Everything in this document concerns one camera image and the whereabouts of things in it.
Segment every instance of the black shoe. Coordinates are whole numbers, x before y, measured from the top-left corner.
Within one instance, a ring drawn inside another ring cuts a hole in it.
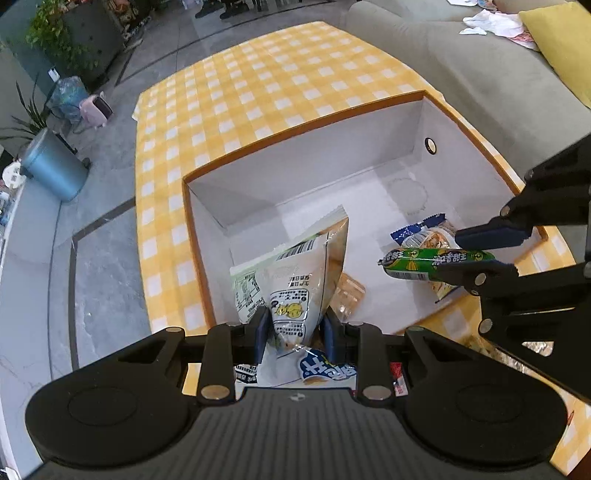
[[[219,0],[205,0],[201,10],[195,14],[195,18],[205,17],[205,15],[212,14],[221,8],[223,8],[223,3]]]
[[[233,17],[234,15],[243,14],[244,12],[248,12],[249,8],[248,5],[244,2],[240,2],[239,4],[233,4],[230,9],[227,9],[224,13],[220,15],[222,20],[227,18]]]

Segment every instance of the blue trash can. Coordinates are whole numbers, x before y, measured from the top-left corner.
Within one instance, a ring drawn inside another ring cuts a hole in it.
[[[27,147],[21,167],[63,202],[78,195],[88,176],[88,169],[78,157],[47,128]]]

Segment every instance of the round hole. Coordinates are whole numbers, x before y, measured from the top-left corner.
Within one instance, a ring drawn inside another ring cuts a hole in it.
[[[437,153],[437,145],[432,138],[427,137],[425,139],[425,148],[431,155],[435,155]]]

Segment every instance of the snack bag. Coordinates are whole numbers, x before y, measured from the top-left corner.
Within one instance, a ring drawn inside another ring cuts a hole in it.
[[[271,311],[274,334],[256,370],[259,385],[274,387],[301,378],[298,360],[335,293],[348,228],[341,206],[293,241],[230,269],[241,322],[260,304]]]
[[[454,240],[456,229],[439,213],[425,218],[422,222],[407,225],[391,233],[390,236],[401,247],[406,248],[459,248]],[[431,281],[431,288],[437,295],[437,301],[443,300],[456,286],[441,281]]]
[[[330,308],[333,309],[341,322],[346,322],[355,312],[363,297],[365,297],[365,287],[343,272],[336,286],[335,294],[330,301]]]

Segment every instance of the plastic bag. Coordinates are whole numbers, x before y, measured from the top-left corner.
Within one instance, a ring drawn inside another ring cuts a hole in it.
[[[56,116],[68,119],[70,122],[79,122],[82,120],[80,115],[80,103],[89,96],[84,83],[80,77],[68,77],[59,79],[56,83],[56,89],[53,90],[48,102],[48,107]]]
[[[230,269],[241,322],[261,304],[271,311],[273,333],[255,372],[259,385],[303,380],[298,363],[335,293],[348,229],[340,206],[293,241]]]

